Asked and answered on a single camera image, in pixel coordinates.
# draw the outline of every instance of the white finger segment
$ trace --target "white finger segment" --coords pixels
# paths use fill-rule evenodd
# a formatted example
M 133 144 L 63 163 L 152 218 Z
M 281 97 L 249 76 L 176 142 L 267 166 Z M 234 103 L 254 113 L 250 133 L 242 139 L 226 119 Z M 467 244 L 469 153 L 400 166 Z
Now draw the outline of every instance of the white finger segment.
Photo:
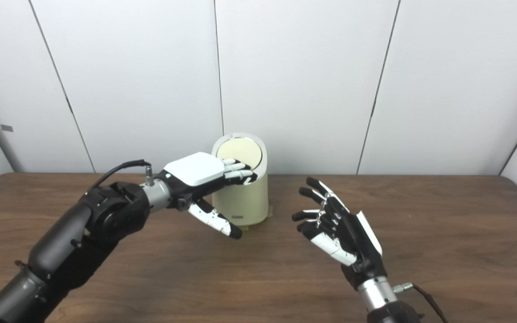
M 230 235 L 230 223 L 228 223 L 226 219 L 218 216 L 217 209 L 213 209 L 211 213 L 205 213 L 197 204 L 193 203 L 189 207 L 188 212 L 206 225 L 220 231 L 222 234 L 226 236 Z
M 230 158 L 230 159 L 223 159 L 222 161 L 225 165 L 232 165 L 232 164 L 236 163 L 237 160 Z
M 338 260 L 342 264 L 346 266 L 350 266 L 356 261 L 356 256 L 350 252 L 346 252 L 340 246 L 340 241 L 338 239 L 332 239 L 326 233 L 320 233 L 316 237 L 312 238 L 312 243 L 314 243 L 318 248 L 322 249 L 324 252 L 328 253 L 332 258 Z
M 224 178 L 226 179 L 229 179 L 229 178 L 245 178 L 245 177 L 249 177 L 249 176 L 252 176 L 253 172 L 252 171 L 249 171 L 249 170 L 242 170 L 242 171 L 232 171 L 232 172 L 226 172 L 224 173 Z
M 238 171 L 238 170 L 242 170 L 242 168 L 245 168 L 245 167 L 246 167 L 246 165 L 243 163 L 230 164 L 230 165 L 224 166 L 224 171 L 225 172 Z

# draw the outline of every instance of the black arm joint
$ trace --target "black arm joint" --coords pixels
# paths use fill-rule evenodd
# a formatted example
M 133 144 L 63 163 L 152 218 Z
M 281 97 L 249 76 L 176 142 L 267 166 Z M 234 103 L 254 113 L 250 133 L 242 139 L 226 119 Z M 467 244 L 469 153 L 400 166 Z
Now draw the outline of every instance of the black arm joint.
M 86 225 L 90 237 L 107 244 L 141 230 L 150 213 L 148 197 L 140 185 L 133 183 L 93 188 L 81 200 L 93 210 Z

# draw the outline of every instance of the black fingertip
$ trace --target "black fingertip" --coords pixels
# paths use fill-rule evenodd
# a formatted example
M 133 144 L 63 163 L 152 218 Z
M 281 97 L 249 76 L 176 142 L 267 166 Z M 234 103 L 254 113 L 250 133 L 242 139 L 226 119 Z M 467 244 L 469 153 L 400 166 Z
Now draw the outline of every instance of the black fingertip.
M 298 189 L 298 194 L 302 195 L 302 196 L 306 196 L 306 197 L 310 197 L 310 195 L 312 194 L 311 193 L 311 189 L 310 188 L 299 188 Z
M 316 193 L 314 193 L 312 188 L 299 188 L 298 193 L 302 196 L 310 197 L 314 200 L 314 202 L 318 204 L 322 204 L 322 202 L 324 202 L 324 199 L 318 196 Z
M 328 191 L 320 183 L 320 180 L 317 180 L 316 178 L 312 178 L 309 176 L 306 178 L 306 183 L 312 188 L 316 188 L 318 192 L 320 192 L 322 195 L 328 193 Z
M 297 230 L 298 232 L 302 232 L 302 227 L 304 227 L 304 225 L 305 225 L 306 223 L 308 223 L 308 222 L 303 222 L 303 223 L 301 223 L 301 224 L 297 225 L 297 226 L 296 226 L 296 230 Z
M 237 227 L 236 225 L 232 224 L 232 223 L 229 223 L 230 225 L 230 234 L 228 235 L 229 237 L 233 238 L 233 239 L 240 239 L 242 237 L 242 230 L 240 229 L 240 227 Z
M 302 215 L 302 212 L 298 212 L 298 213 L 295 213 L 293 215 L 291 215 L 291 218 L 293 219 L 293 221 L 300 221 L 301 219 L 304 219 L 303 215 Z
M 306 237 L 306 239 L 312 240 L 317 235 L 320 235 L 322 231 L 316 227 L 313 223 L 305 222 L 300 232 Z
M 317 215 L 318 215 L 318 212 L 317 213 L 308 213 L 305 211 L 300 211 L 300 212 L 293 214 L 292 218 L 293 218 L 293 221 L 296 222 L 296 221 L 300 221 L 303 219 L 316 219 Z
M 306 178 L 306 183 L 308 186 L 312 186 L 313 188 L 318 188 L 318 186 L 320 186 L 320 181 L 310 176 Z

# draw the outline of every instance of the cable connector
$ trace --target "cable connector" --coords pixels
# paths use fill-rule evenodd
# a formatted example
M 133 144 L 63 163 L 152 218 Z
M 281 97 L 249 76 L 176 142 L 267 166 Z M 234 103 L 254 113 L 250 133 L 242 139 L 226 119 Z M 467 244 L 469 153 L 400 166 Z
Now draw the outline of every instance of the cable connector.
M 147 165 L 145 167 L 145 179 L 146 179 L 146 186 L 154 185 L 153 168 L 151 167 L 151 165 Z
M 412 283 L 404 283 L 394 286 L 392 288 L 392 291 L 394 292 L 394 294 L 400 294 L 401 292 L 405 292 L 413 287 L 414 285 Z

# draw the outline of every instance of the cream-colored lid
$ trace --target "cream-colored lid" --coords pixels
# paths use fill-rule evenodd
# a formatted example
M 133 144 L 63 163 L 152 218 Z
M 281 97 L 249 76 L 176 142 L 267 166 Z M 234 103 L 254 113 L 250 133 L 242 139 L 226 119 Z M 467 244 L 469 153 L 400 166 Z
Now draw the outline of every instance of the cream-colored lid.
M 250 166 L 251 170 L 257 168 L 263 159 L 263 151 L 259 145 L 248 138 L 232 138 L 225 141 L 217 150 L 217 157 L 222 159 L 234 158 Z

